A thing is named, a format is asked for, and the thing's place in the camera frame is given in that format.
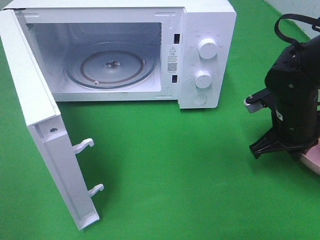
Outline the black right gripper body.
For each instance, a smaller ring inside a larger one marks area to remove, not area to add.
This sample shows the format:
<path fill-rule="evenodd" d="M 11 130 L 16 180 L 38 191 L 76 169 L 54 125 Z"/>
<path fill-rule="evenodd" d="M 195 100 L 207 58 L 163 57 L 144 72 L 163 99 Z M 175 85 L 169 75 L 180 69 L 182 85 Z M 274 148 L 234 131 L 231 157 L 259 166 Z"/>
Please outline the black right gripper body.
<path fill-rule="evenodd" d="M 305 151 L 319 143 L 318 100 L 275 101 L 274 152 Z"/>

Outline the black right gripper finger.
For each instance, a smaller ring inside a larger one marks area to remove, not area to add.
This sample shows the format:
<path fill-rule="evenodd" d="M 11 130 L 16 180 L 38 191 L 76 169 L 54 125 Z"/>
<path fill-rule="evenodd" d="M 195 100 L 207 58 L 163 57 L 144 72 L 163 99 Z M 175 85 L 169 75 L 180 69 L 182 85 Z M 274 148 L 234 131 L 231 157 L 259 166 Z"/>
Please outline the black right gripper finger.
<path fill-rule="evenodd" d="M 305 145 L 300 143 L 289 143 L 280 138 L 274 128 L 268 130 L 262 137 L 249 146 L 250 152 L 258 159 L 262 154 L 273 152 L 299 153 L 305 150 Z"/>
<path fill-rule="evenodd" d="M 288 154 L 294 161 L 299 161 L 302 154 L 306 152 L 305 149 L 296 149 L 296 150 L 289 150 Z"/>

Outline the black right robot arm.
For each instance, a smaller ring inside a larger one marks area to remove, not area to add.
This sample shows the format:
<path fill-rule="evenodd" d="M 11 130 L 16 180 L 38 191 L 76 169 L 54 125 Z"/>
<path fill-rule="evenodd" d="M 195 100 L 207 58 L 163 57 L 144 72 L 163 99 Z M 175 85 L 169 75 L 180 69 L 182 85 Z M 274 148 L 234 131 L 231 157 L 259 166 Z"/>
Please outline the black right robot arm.
<path fill-rule="evenodd" d="M 250 113 L 270 108 L 272 127 L 250 151 L 262 154 L 286 151 L 305 153 L 319 142 L 320 38 L 290 45 L 280 54 L 265 77 L 265 88 L 248 96 L 244 105 Z"/>

